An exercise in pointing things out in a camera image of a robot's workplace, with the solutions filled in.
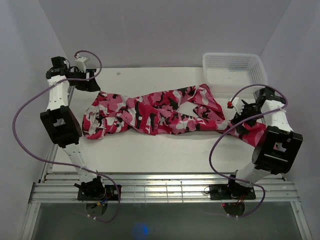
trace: basket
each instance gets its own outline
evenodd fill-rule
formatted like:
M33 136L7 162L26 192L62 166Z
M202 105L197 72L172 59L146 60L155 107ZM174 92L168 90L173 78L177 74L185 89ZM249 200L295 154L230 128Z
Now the basket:
M259 56L242 53L206 53L202 60L206 83L213 93L236 93L250 84L268 84L266 71ZM262 87L243 91L252 94Z

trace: glass panel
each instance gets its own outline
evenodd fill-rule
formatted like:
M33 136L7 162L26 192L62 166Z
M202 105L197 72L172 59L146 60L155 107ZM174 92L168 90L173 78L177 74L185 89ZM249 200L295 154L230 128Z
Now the glass panel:
M256 203L246 203L246 212ZM116 209L109 204L103 218ZM289 202L265 202L241 219L208 215L224 213L220 203L148 203L121 205L109 224L87 218L83 203L42 203L33 240L201 240L201 239L301 239Z

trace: cloth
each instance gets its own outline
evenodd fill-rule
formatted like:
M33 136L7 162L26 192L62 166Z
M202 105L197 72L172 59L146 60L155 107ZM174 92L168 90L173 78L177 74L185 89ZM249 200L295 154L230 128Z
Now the cloth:
M181 104L196 104L189 116L178 112ZM144 96L127 97L99 92L83 116L82 132L87 139L102 139L107 134L121 133L131 128L149 135L183 134L192 131L217 131L230 128L221 106L215 101L206 84L160 91ZM266 127L262 123L245 128L249 134L230 134L256 146Z

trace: black mounting plate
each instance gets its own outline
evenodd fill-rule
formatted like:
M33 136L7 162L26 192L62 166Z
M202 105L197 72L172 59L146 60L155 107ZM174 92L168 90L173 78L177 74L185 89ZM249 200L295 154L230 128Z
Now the black mounting plate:
M230 192L227 191L228 184L215 184L209 187L210 199L211 200L237 200L230 196ZM244 200L256 199L255 190L253 187L249 189L247 195L244 196Z
M104 185L105 188L105 194L108 197L108 201L118 201L119 195L121 196L121 185L117 185L119 189L119 193L116 190L115 185ZM77 200L79 201L102 201L102 199L95 199L93 197L86 196L80 189L78 191L78 197Z

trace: red connector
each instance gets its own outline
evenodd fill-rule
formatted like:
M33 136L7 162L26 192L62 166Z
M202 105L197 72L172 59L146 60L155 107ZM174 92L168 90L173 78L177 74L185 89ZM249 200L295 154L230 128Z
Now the red connector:
M233 108L234 108L234 106L232 105L232 102L231 102L231 101L228 101L228 103L227 103L227 108L228 108L228 109L233 109Z

